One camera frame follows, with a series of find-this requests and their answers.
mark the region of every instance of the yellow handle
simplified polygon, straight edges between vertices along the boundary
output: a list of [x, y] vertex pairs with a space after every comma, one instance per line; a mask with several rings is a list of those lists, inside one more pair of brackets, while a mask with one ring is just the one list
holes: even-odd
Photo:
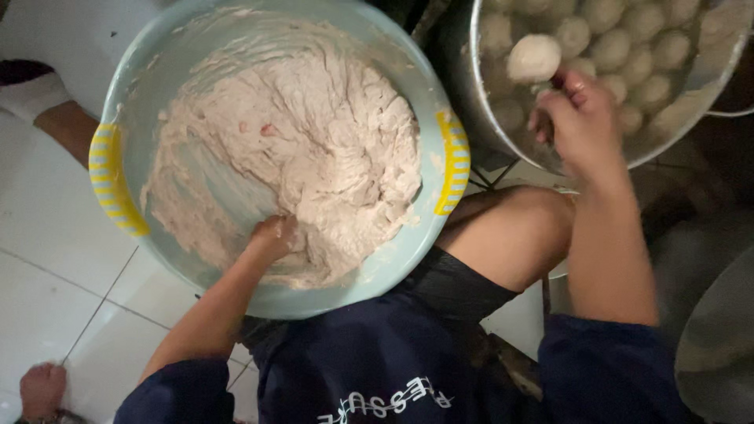
[[435, 116], [445, 144], [445, 183], [434, 213], [448, 215], [461, 201], [468, 184], [471, 154], [466, 131], [455, 113], [438, 112]]
[[149, 226], [133, 205], [123, 175], [121, 132], [115, 124], [101, 124], [89, 148], [89, 177], [100, 206], [128, 235], [149, 234]]

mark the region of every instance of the foot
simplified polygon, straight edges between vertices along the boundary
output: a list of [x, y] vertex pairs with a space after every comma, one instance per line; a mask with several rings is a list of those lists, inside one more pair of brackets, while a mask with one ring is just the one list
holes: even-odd
[[23, 418], [53, 421], [66, 390], [66, 369], [50, 363], [35, 365], [21, 378]]
[[33, 60], [0, 61], [0, 108], [29, 123], [44, 111], [69, 102], [55, 70]]

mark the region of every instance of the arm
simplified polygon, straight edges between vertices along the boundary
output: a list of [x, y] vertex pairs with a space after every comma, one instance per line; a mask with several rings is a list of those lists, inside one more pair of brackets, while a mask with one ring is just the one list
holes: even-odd
[[556, 149], [581, 186], [569, 251], [575, 314], [655, 325], [654, 277], [611, 94], [577, 72], [559, 78], [565, 94], [549, 91], [538, 107], [552, 118]]
[[259, 279], [285, 256], [296, 226], [293, 217], [272, 217], [256, 225], [236, 263], [165, 336], [139, 383], [168, 364], [188, 359], [230, 358], [238, 330]]

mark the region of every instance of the sleeve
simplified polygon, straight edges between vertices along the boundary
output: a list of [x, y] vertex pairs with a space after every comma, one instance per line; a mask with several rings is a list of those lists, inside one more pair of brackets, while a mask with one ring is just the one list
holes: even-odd
[[684, 422], [673, 358], [652, 327], [554, 315], [539, 364], [554, 422]]
[[228, 378], [228, 365], [219, 359], [167, 365], [128, 395], [114, 424], [232, 422], [234, 398], [225, 390]]

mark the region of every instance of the hand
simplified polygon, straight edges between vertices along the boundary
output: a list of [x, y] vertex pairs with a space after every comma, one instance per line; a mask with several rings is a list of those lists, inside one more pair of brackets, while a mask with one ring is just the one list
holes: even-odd
[[273, 215], [254, 226], [247, 250], [254, 250], [273, 263], [290, 252], [297, 225], [296, 217]]
[[[621, 132], [612, 94], [595, 79], [579, 72], [558, 69], [553, 79], [561, 91], [540, 93], [529, 120], [534, 130], [542, 113], [552, 119], [555, 149], [563, 159], [567, 174], [585, 183], [625, 174], [621, 152]], [[545, 141], [539, 131], [537, 139]]]
[[66, 390], [66, 369], [45, 363], [35, 365], [21, 377], [23, 418], [53, 419]]

